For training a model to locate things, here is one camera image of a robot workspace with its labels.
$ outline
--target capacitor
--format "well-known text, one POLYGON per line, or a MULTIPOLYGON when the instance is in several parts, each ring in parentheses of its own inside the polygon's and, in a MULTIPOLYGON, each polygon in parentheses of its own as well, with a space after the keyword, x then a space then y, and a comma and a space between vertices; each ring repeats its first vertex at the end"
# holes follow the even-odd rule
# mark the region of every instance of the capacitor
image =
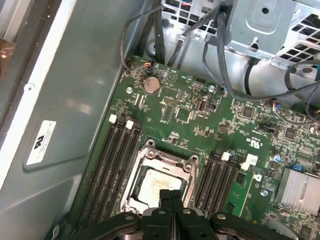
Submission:
POLYGON ((268 196, 269 193, 266 189, 262 189, 260 194, 261 194, 261 196, 266 197, 266 196, 268 196))
POLYGON ((236 151, 235 151, 235 150, 229 149, 227 152, 228 152, 231 156, 236 155, 236 151))
POLYGON ((280 163, 281 162, 281 156, 279 154, 272 154, 272 155, 270 155, 270 160, 274 161, 276 163, 280 163))

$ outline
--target dimm slot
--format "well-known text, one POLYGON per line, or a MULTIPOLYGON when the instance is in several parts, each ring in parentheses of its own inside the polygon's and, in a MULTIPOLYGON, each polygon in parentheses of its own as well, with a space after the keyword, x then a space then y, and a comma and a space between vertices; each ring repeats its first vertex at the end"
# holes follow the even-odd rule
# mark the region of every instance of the dimm slot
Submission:
POLYGON ((103 203, 103 200, 105 196, 108 193, 109 184, 113 180, 114 174, 118 171, 119 165, 121 163, 121 155, 124 154, 124 151, 122 148, 128 144, 129 141, 129 133, 127 131, 124 132, 124 134, 121 136, 120 141, 117 142, 117 145, 114 147, 111 159, 108 161, 108 166, 106 168, 106 171, 103 175, 101 185, 98 190, 97 197, 94 201, 94 208, 90 213, 87 226, 90 226, 96 222, 96 219, 98 217, 101 204, 103 203))
POLYGON ((111 213, 112 213, 113 208, 115 206, 115 202, 117 200, 120 188, 123 185, 123 181, 126 177, 126 172, 129 168, 130 162, 133 161, 132 155, 135 151, 135 146, 137 145, 140 131, 141 131, 141 125, 138 124, 138 126, 139 126, 138 128, 135 128, 133 130, 133 133, 130 136, 130 141, 125 147, 124 155, 122 156, 122 160, 121 160, 121 164, 120 164, 120 168, 119 168, 119 171, 116 175, 117 181, 112 181, 113 185, 110 188, 109 194, 105 196, 105 200, 102 205, 101 211, 99 211, 100 215, 97 220, 98 223, 102 222, 104 219, 107 219, 111 216, 111 213))
POLYGON ((95 173, 93 180, 90 184, 89 191, 86 197, 86 200, 84 202, 80 218, 77 224, 77 229, 80 230, 86 226, 88 217, 90 215, 91 209, 93 207, 94 200, 97 196, 97 190, 98 187, 101 183, 102 176, 104 173, 104 170, 106 169, 107 166, 107 160, 106 155, 108 155, 108 152, 114 148, 114 145, 116 142, 119 140, 119 137, 121 137, 123 128, 125 126, 124 121, 118 121, 116 122, 110 130, 110 134, 106 138, 105 144, 104 144, 104 149, 100 155, 100 160, 99 163, 96 167, 95 173))
POLYGON ((196 207, 205 217, 221 211, 236 173, 237 169, 229 162, 208 161, 196 195, 196 207))
POLYGON ((212 186, 214 180, 215 180, 215 177, 217 175, 217 164, 218 162, 216 161, 213 161, 212 162, 212 165, 209 166, 209 172, 208 172, 208 176, 207 176, 207 179, 205 180, 205 184, 204 184, 204 187, 203 187, 203 192, 200 193, 200 198, 199 198, 199 204, 197 206, 197 208, 201 209, 202 211, 204 211, 205 209, 205 204, 206 202, 208 201, 208 195, 209 195, 209 192, 210 192, 210 187, 212 186))

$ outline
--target heatsink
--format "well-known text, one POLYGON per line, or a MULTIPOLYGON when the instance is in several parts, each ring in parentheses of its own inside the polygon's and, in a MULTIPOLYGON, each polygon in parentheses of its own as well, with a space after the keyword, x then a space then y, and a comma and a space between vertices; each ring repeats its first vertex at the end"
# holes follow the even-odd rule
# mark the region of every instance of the heatsink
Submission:
POLYGON ((320 207, 320 179, 286 168, 276 195, 276 202, 311 215, 320 207))

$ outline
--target wire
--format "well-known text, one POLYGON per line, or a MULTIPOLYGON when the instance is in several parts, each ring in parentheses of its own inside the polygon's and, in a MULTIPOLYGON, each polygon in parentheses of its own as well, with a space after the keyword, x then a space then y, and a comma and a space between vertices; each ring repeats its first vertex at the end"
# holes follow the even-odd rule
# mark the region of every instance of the wire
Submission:
MULTIPOLYGON (((153 0, 153 7, 161 4, 161 0, 153 0)), ((166 64, 165 59, 165 39, 162 26, 162 11, 156 11, 152 18, 154 24, 154 48, 155 60, 159 64, 166 64)))
POLYGON ((305 113, 306 115, 312 120, 314 121, 316 124, 320 125, 320 121, 318 119, 316 119, 310 112, 310 104, 311 104, 311 99, 313 98, 313 96, 316 94, 317 90, 319 87, 316 87, 310 94, 308 100, 306 101, 306 108, 305 108, 305 113))
POLYGON ((126 38, 126 33, 127 33, 127 30, 128 30, 129 25, 130 25, 133 21, 135 21, 135 20, 137 20, 137 19, 139 19, 139 18, 141 18, 141 17, 143 17, 143 16, 148 16, 148 15, 150 15, 150 14, 152 14, 152 13, 154 13, 154 12, 160 10, 160 9, 162 9, 162 7, 163 7, 163 5, 160 4, 159 6, 154 7, 154 8, 152 8, 152 9, 150 9, 149 11, 145 11, 145 12, 141 13, 140 15, 131 18, 131 19, 130 19, 129 21, 127 21, 126 24, 124 25, 123 31, 122 31, 122 36, 121 36, 121 41, 120 41, 120 57, 121 57, 121 62, 122 62, 123 67, 124 67, 126 70, 128 70, 129 72, 134 72, 134 71, 137 71, 137 70, 139 70, 139 69, 143 69, 143 68, 146 67, 145 65, 141 65, 141 66, 138 66, 138 67, 135 67, 135 68, 130 68, 130 67, 128 67, 128 65, 127 65, 127 63, 126 63, 125 54, 124 54, 124 45, 125 45, 125 38, 126 38))
POLYGON ((257 59, 255 57, 251 57, 248 61, 248 67, 245 71, 245 75, 244 75, 244 89, 246 94, 248 95, 252 95, 251 91, 250 91, 250 86, 249 86, 249 77, 250 77, 250 73, 252 68, 257 65, 260 62, 260 59, 257 59))
POLYGON ((272 105, 272 111, 280 120, 284 121, 287 124, 292 124, 296 126, 305 126, 305 125, 310 125, 314 123, 312 120, 309 122, 295 122, 295 121, 288 120, 287 118, 285 118, 280 114, 279 112, 280 107, 281 107, 281 104, 274 102, 272 105))
MULTIPOLYGON (((217 16, 218 10, 220 8, 221 2, 222 0, 214 1, 213 2, 214 6, 212 7, 211 12, 209 12, 207 16, 205 16, 200 21, 198 21, 197 23, 189 27, 187 30, 185 30, 184 33, 182 33, 182 35, 186 38, 189 35, 189 33, 191 33, 193 30, 196 30, 200 28, 202 25, 207 24, 209 21, 215 19, 217 16)), ((172 67, 172 65, 175 63, 183 43, 184 43, 183 40, 179 40, 178 43, 176 44, 173 54, 167 63, 168 67, 172 67)))
MULTIPOLYGON (((291 77, 290 77, 290 73, 292 73, 297 67, 299 67, 300 65, 319 65, 320 61, 316 61, 316 60, 307 60, 307 61, 301 61, 298 63, 295 63, 294 65, 290 66, 286 71, 285 71, 285 75, 284 75, 284 83, 286 88, 289 91, 295 90, 295 86, 293 85, 292 81, 291 81, 291 77)), ((307 100, 304 98, 304 96, 301 93, 297 93, 295 94, 295 96, 300 99, 304 104, 307 104, 307 100)))
POLYGON ((227 70, 227 64, 226 64, 226 56, 225 56, 225 24, 226 24, 226 16, 223 12, 219 13, 217 16, 217 54, 218 54, 218 65, 220 68, 220 72, 222 75, 222 79, 224 81, 224 84, 226 85, 227 91, 230 93, 230 95, 237 100, 243 100, 243 101, 269 101, 269 100, 275 100, 278 98, 284 98, 288 97, 297 93, 301 93, 302 91, 313 89, 320 86, 320 82, 312 83, 307 86, 303 86, 301 88, 292 90, 290 92, 285 92, 281 94, 271 95, 271 96, 250 96, 250 95, 243 95, 240 93, 235 93, 232 89, 232 85, 229 79, 228 70, 227 70))
POLYGON ((207 73, 210 75, 210 77, 216 82, 216 80, 218 78, 210 70, 210 68, 208 66, 208 63, 207 63, 207 60, 206 60, 206 56, 207 56, 207 53, 208 53, 208 45, 209 45, 210 41, 211 41, 211 39, 209 41, 206 41, 205 44, 204 44, 203 53, 202 53, 202 65, 203 65, 204 69, 207 71, 207 73))

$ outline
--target white label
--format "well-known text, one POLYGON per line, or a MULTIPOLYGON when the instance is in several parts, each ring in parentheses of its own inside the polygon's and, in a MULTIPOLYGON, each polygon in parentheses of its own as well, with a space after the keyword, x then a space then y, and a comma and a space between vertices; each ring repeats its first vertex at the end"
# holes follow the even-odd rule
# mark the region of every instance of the white label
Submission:
POLYGON ((54 132, 56 121, 44 120, 41 124, 40 130, 36 136, 32 150, 30 152, 27 165, 41 163, 44 159, 49 141, 54 132))
POLYGON ((255 166, 257 164, 257 161, 258 161, 258 156, 255 156, 252 154, 248 154, 245 159, 245 162, 252 166, 255 166))

